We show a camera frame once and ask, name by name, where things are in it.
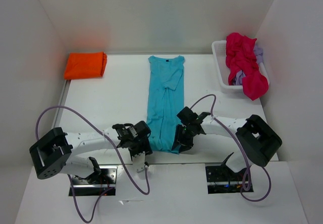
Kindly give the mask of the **cyan t shirt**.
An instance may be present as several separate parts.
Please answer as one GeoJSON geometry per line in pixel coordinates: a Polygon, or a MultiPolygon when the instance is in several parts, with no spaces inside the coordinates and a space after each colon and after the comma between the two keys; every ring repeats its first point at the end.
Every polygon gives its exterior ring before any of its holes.
{"type": "Polygon", "coordinates": [[[184,62],[181,55],[173,59],[150,56],[150,80],[147,105],[147,124],[151,130],[149,142],[153,151],[178,154],[172,149],[177,114],[184,108],[184,62]]]}

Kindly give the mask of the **orange t shirt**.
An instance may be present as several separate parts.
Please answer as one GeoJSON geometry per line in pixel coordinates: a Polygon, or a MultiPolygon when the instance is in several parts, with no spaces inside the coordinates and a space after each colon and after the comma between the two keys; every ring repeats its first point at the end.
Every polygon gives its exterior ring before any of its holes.
{"type": "Polygon", "coordinates": [[[65,80],[101,78],[107,64],[107,55],[97,53],[70,53],[64,72],[65,80]]]}

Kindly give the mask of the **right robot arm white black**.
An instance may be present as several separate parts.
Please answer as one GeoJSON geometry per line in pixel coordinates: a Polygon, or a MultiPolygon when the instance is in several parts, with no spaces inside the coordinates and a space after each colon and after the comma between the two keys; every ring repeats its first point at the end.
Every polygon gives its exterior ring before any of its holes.
{"type": "Polygon", "coordinates": [[[172,150],[180,153],[193,147],[196,135],[235,137],[239,151],[230,154],[221,168],[226,180],[233,180],[247,166],[265,167],[282,146],[278,134],[258,115],[246,119],[215,117],[208,112],[198,115],[185,107],[177,117],[181,123],[176,126],[172,150]]]}

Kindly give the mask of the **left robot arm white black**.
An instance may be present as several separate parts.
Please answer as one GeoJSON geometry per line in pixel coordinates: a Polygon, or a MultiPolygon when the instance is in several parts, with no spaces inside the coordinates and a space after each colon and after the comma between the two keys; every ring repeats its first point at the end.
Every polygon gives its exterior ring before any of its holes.
{"type": "Polygon", "coordinates": [[[57,174],[69,174],[96,183],[101,168],[93,156],[83,154],[96,150],[128,149],[134,170],[145,169],[145,157],[152,154],[149,144],[151,130],[144,121],[137,124],[115,124],[91,133],[65,133],[61,127],[51,129],[30,149],[37,177],[40,180],[57,174]]]}

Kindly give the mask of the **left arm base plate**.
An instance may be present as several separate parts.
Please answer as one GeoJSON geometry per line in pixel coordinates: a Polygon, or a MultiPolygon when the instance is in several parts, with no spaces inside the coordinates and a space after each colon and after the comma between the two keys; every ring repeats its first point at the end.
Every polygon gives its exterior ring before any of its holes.
{"type": "Polygon", "coordinates": [[[75,196],[99,196],[109,188],[110,190],[104,196],[115,196],[118,166],[101,165],[100,168],[100,177],[90,183],[80,177],[72,176],[75,196]]]}

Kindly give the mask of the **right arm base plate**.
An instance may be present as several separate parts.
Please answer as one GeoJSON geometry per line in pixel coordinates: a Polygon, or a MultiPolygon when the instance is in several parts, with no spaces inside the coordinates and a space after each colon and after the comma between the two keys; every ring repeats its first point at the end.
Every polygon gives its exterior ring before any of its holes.
{"type": "Polygon", "coordinates": [[[240,193],[246,168],[235,173],[223,164],[205,166],[208,194],[240,193]]]}

